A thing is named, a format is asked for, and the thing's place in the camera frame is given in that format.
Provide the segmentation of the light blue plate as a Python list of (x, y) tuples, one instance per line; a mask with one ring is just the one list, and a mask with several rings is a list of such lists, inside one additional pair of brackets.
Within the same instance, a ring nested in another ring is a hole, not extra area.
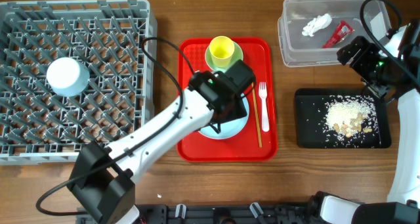
[(210, 126), (203, 127), (199, 130), (199, 133), (204, 137), (215, 140), (229, 139), (237, 135), (246, 125), (249, 118), (249, 103), (246, 97), (242, 99), (246, 115), (242, 118), (232, 120), (230, 122), (222, 123), (220, 125), (221, 131), (217, 133)]

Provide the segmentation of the rice and peanut scraps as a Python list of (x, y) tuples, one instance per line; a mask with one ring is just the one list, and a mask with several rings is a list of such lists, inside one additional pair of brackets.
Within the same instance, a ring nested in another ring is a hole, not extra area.
[(331, 95), (323, 117), (323, 132), (328, 137), (345, 139), (365, 139), (378, 132), (379, 124), (375, 101), (371, 96)]

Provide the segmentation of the red snack wrapper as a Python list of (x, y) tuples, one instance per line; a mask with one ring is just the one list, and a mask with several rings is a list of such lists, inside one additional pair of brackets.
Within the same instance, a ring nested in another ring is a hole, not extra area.
[(341, 42), (348, 34), (351, 34), (354, 29), (344, 20), (340, 21), (334, 30), (332, 36), (322, 46), (324, 49), (332, 48), (337, 43)]

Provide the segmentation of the white napkin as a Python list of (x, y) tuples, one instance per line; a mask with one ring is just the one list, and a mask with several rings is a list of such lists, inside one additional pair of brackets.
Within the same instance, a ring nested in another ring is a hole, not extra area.
[(332, 22), (332, 17), (328, 13), (325, 13), (322, 16), (317, 16), (316, 18), (312, 19), (303, 28), (302, 35), (303, 36), (313, 37), (314, 34), (318, 30), (325, 29), (326, 27), (328, 27), (331, 24), (331, 22)]

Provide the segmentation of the light blue bowl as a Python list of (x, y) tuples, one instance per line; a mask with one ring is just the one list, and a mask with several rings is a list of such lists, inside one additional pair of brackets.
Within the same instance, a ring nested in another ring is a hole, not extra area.
[(73, 97), (85, 90), (90, 73), (83, 63), (70, 57), (62, 57), (50, 64), (46, 76), (47, 82), (57, 95)]

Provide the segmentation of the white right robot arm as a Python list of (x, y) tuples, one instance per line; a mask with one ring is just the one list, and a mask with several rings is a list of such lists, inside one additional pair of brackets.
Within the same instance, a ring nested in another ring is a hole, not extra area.
[(394, 57), (377, 40), (374, 44), (387, 55), (387, 66), (399, 67), (402, 77), (392, 96), (398, 102), (400, 137), (394, 180), (382, 203), (357, 203), (317, 192), (308, 201), (304, 217), (320, 223), (418, 223), (419, 222), (419, 21), (411, 21)]

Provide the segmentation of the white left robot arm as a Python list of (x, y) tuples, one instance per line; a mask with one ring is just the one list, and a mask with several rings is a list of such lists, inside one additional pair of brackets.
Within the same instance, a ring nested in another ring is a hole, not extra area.
[(148, 168), (189, 134), (206, 126), (219, 132), (222, 123), (243, 118), (245, 90), (256, 80), (242, 60), (225, 72), (195, 72), (175, 101), (140, 129), (101, 147), (85, 145), (67, 186), (97, 223), (133, 223), (135, 185)]

